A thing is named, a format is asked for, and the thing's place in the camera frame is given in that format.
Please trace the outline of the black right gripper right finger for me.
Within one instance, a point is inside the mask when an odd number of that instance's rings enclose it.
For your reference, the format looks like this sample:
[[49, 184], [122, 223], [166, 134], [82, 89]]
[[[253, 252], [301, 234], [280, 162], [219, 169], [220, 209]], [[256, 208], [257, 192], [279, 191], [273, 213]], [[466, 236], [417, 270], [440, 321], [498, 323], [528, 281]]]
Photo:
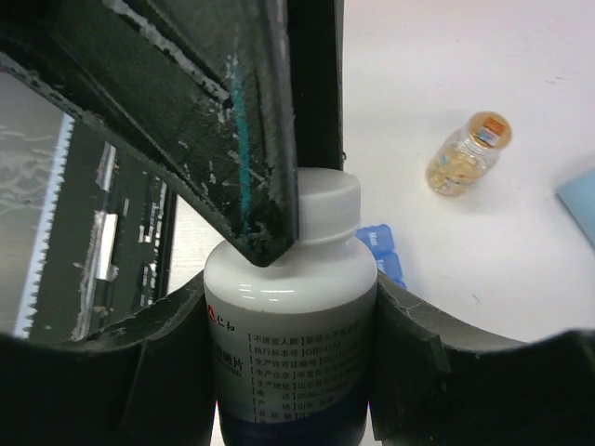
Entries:
[[380, 275], [370, 407], [385, 445], [590, 445], [594, 333], [523, 343]]

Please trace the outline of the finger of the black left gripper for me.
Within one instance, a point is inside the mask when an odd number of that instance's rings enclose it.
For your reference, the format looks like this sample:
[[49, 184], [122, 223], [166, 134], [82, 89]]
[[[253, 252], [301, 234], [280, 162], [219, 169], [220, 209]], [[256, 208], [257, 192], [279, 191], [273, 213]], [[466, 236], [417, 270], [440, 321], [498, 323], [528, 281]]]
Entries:
[[298, 236], [284, 1], [5, 1], [1, 68], [163, 179], [248, 261]]
[[287, 3], [297, 164], [341, 170], [343, 1]]

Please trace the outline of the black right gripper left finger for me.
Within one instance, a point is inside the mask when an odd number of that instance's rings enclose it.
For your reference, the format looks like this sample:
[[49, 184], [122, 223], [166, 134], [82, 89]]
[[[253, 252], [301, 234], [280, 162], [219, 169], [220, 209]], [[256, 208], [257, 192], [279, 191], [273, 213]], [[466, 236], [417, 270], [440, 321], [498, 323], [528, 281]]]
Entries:
[[4, 445], [207, 445], [204, 277], [79, 342], [1, 337]]

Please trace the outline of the white cap dark pill bottle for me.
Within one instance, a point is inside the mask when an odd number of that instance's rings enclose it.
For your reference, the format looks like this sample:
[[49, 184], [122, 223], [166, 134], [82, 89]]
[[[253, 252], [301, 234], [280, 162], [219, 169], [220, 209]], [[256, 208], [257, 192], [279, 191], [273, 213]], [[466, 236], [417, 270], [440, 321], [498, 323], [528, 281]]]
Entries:
[[377, 264], [356, 232], [296, 241], [266, 268], [222, 242], [204, 281], [224, 442], [359, 444]]

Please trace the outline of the blue weekly pill organizer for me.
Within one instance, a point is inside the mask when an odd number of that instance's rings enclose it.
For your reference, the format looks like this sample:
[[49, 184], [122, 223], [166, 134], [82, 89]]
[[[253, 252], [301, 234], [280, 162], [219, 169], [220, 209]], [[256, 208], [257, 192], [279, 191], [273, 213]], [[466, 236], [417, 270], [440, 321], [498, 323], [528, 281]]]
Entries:
[[406, 289], [391, 228], [386, 224], [362, 227], [357, 230], [356, 237], [371, 251], [377, 268], [393, 282]]

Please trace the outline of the white bottle screw cap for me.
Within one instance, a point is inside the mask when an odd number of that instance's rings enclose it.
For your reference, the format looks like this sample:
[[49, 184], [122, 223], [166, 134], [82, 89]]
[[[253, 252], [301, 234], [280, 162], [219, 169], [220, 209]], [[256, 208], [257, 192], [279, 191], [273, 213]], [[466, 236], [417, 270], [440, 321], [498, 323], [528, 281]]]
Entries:
[[298, 237], [320, 244], [352, 237], [361, 222], [361, 183], [352, 174], [326, 168], [297, 170]]

